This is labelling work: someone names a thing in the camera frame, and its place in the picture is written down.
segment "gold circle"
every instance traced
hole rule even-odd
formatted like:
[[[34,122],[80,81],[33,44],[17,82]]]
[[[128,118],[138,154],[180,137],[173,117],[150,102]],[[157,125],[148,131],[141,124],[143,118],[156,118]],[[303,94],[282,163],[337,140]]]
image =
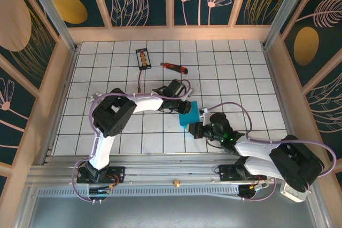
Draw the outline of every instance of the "gold circle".
[[[0,45],[21,51],[31,38],[31,16],[24,0],[0,0]]]
[[[52,0],[59,15],[66,22],[80,24],[88,17],[87,9],[79,0]]]
[[[304,27],[294,40],[294,59],[299,65],[308,65],[314,58],[318,50],[320,39],[315,29]]]

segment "purple cable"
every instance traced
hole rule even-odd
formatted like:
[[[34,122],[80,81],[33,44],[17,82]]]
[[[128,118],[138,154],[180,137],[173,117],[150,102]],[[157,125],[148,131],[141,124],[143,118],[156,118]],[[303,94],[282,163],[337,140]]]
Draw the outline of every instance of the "purple cable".
[[[291,143],[291,144],[297,144],[297,143],[303,143],[303,144],[313,144],[313,145],[318,145],[320,147],[323,147],[325,148],[326,150],[328,150],[331,155],[332,155],[332,164],[330,166],[330,168],[328,168],[326,171],[322,172],[318,177],[322,177],[322,176],[325,176],[327,175],[328,173],[330,173],[331,171],[333,171],[334,167],[336,166],[336,162],[337,162],[337,157],[336,157],[336,154],[335,152],[333,152],[333,150],[328,146],[328,145],[325,145],[325,144],[322,144],[322,143],[319,143],[317,141],[311,141],[311,140],[284,140],[284,141],[272,141],[272,140],[258,140],[258,139],[254,139],[254,138],[251,138],[249,136],[249,133],[252,131],[252,120],[251,120],[251,117],[250,115],[248,114],[248,112],[246,111],[246,109],[244,107],[242,107],[240,104],[237,104],[237,103],[233,103],[232,101],[226,101],[225,103],[221,103],[221,104],[217,104],[215,105],[214,107],[211,107],[208,109],[208,111],[211,111],[219,106],[222,106],[222,105],[225,105],[225,104],[234,104],[236,106],[239,106],[242,111],[246,114],[246,116],[248,117],[248,120],[250,122],[250,129],[247,131],[246,133],[246,138],[250,141],[253,141],[255,143],[263,143],[263,144],[288,144],[288,143]]]
[[[94,149],[92,151],[92,153],[88,156],[88,158],[86,159],[79,159],[76,161],[75,165],[74,165],[74,168],[73,168],[73,171],[72,171],[72,174],[71,174],[71,184],[72,184],[72,187],[74,189],[74,192],[75,194],[77,195],[77,197],[79,197],[81,200],[83,201],[86,201],[86,202],[92,202],[92,203],[98,203],[100,202],[99,200],[90,200],[90,199],[87,199],[87,198],[84,198],[82,197],[76,190],[76,186],[75,186],[75,181],[74,181],[74,176],[75,176],[75,170],[76,170],[76,167],[79,165],[79,163],[81,161],[89,161],[91,160],[95,153],[96,153],[96,150],[97,150],[97,145],[98,145],[98,140],[99,140],[99,136],[100,136],[100,132],[95,128],[94,124],[92,123],[92,112],[94,111],[95,109],[95,106],[97,105],[97,103],[107,97],[107,96],[122,96],[122,97],[130,97],[130,98],[145,98],[145,97],[157,97],[157,98],[160,98],[160,99],[167,99],[167,100],[179,100],[179,99],[182,99],[187,93],[189,93],[189,91],[191,90],[191,83],[189,80],[182,80],[182,81],[186,81],[189,85],[189,89],[184,93],[184,95],[182,96],[179,96],[179,97],[166,97],[166,96],[160,96],[160,95],[155,95],[153,93],[139,93],[139,94],[127,94],[127,93],[105,93],[104,95],[101,95],[100,97],[98,97],[92,104],[91,104],[91,107],[90,107],[90,111],[89,111],[89,123],[90,123],[90,127],[92,128],[92,130],[95,132],[95,135],[96,135],[96,139],[95,139],[95,142],[94,142]]]

